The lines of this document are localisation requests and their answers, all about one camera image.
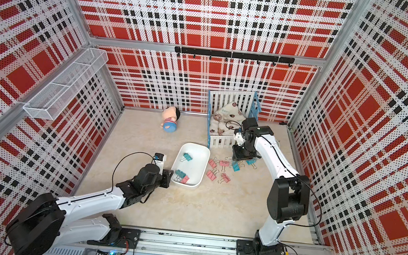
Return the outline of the white plastic storage box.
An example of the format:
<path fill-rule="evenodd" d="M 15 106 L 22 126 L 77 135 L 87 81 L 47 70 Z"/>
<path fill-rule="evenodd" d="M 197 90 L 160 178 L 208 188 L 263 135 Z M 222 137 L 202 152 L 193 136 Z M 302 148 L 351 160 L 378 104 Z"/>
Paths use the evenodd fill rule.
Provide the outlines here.
<path fill-rule="evenodd" d="M 183 153 L 188 153 L 193 158 L 190 162 L 180 162 L 180 158 Z M 177 186 L 186 188 L 186 189 L 196 189 L 202 182 L 203 176 L 206 172 L 208 161 L 210 158 L 210 150 L 206 146 L 195 143 L 185 143 L 181 148 L 174 160 L 172 166 L 172 182 Z M 186 184 L 181 184 L 180 182 L 175 181 L 176 170 L 183 171 L 188 177 L 189 180 Z"/>

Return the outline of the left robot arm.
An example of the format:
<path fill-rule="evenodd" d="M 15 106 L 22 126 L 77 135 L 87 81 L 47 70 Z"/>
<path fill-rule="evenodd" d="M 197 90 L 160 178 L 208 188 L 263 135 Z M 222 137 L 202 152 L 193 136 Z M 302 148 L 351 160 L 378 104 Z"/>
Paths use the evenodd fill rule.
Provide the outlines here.
<path fill-rule="evenodd" d="M 43 255 L 80 241 L 100 246 L 116 242 L 122 227 L 112 212 L 145 203 L 156 188 L 168 188 L 172 176 L 172 170 L 148 163 L 134 178 L 103 191 L 61 198 L 39 195 L 7 225 L 5 243 L 15 255 Z"/>

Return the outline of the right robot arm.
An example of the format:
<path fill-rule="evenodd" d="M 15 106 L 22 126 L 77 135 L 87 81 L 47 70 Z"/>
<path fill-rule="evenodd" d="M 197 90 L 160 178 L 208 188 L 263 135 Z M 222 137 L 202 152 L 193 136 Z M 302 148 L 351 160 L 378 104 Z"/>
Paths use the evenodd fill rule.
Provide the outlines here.
<path fill-rule="evenodd" d="M 234 131 L 236 143 L 232 160 L 248 161 L 260 158 L 273 180 L 267 197 L 269 217 L 257 231 L 256 244 L 273 247 L 279 244 L 281 233 L 308 214 L 310 181 L 287 161 L 269 126 L 259 126 L 255 118 L 246 118 L 241 129 Z"/>

